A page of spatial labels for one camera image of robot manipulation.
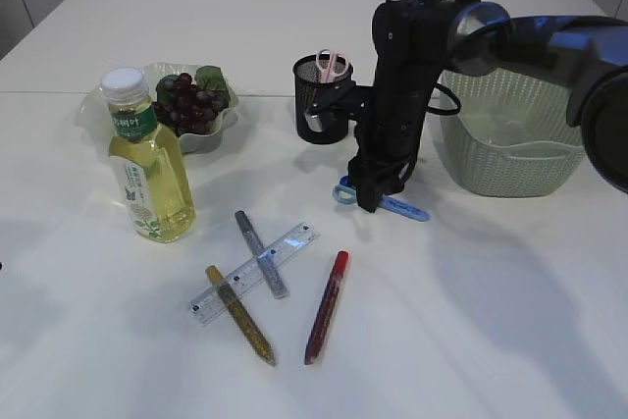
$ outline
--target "white bottle cap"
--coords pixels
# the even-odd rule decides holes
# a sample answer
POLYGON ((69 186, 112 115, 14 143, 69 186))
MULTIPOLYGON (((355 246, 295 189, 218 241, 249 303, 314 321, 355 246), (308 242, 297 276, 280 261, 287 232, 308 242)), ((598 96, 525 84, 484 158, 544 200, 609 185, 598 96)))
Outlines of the white bottle cap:
POLYGON ((148 80, 139 69, 119 68, 102 78, 100 90, 109 103, 132 105, 148 95, 148 80))

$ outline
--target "green bottle label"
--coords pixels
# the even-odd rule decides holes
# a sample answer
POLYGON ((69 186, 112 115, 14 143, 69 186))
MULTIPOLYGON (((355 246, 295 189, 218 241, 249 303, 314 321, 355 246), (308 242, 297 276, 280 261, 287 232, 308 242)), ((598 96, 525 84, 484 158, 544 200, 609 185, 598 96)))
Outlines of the green bottle label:
POLYGON ((114 128, 119 137, 139 139, 157 128, 157 115, 151 105, 141 113, 112 113, 114 128))
POLYGON ((112 156, 109 160, 135 230, 148 237, 161 237, 161 228, 155 215, 148 177, 144 169, 124 157, 112 156))

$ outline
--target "ruler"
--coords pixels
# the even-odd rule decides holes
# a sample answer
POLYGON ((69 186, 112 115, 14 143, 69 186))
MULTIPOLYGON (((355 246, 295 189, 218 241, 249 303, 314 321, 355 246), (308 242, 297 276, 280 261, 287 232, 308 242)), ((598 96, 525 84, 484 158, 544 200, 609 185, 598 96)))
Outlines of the ruler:
POLYGON ((187 311, 201 326, 207 326, 227 310, 225 303, 218 296, 220 287, 229 284, 237 299, 241 299, 264 280, 264 274, 257 262, 258 258, 264 258, 265 261, 272 262, 275 267, 279 268, 316 237, 318 237, 318 233, 307 223, 296 225, 267 246, 264 252, 244 262, 226 275, 225 280, 220 285, 211 287, 199 294, 187 305, 187 311))

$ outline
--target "pen holder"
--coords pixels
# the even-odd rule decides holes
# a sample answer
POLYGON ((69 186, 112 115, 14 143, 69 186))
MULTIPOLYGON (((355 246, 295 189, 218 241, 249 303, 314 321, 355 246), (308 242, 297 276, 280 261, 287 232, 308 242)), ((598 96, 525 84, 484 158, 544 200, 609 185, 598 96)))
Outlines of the pen holder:
MULTIPOLYGON (((329 63, 329 54, 321 54, 320 63, 326 67, 329 63)), ((340 73, 346 64, 344 58, 338 58, 335 70, 340 73)), ((318 93, 351 80, 353 66, 349 64, 346 72, 337 76, 333 82, 321 83, 321 72, 316 66, 316 55, 306 56, 299 59, 292 68, 294 72, 294 107, 296 111, 296 133, 303 139, 313 144, 332 144, 343 139, 349 131, 348 120, 337 119, 329 128, 322 132, 311 130, 305 121, 305 110, 316 98, 318 93)))

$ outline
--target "glitter pen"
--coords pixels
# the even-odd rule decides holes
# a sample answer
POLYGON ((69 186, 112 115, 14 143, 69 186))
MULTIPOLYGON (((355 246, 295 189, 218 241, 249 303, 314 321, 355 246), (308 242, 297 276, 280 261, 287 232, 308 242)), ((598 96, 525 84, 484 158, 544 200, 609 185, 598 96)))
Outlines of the glitter pen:
POLYGON ((259 330, 255 321, 253 321, 253 318, 251 318, 250 314, 248 314, 244 305, 239 299, 237 299, 234 289, 231 288, 229 284, 223 284, 223 275, 214 265, 207 267, 205 274, 212 286, 218 286, 217 292, 220 299, 222 299, 225 306, 227 306, 229 314, 232 315, 235 323, 251 344, 255 353, 257 353, 257 355, 259 355, 262 360, 269 365, 275 366, 277 363, 275 361, 273 348, 259 330))

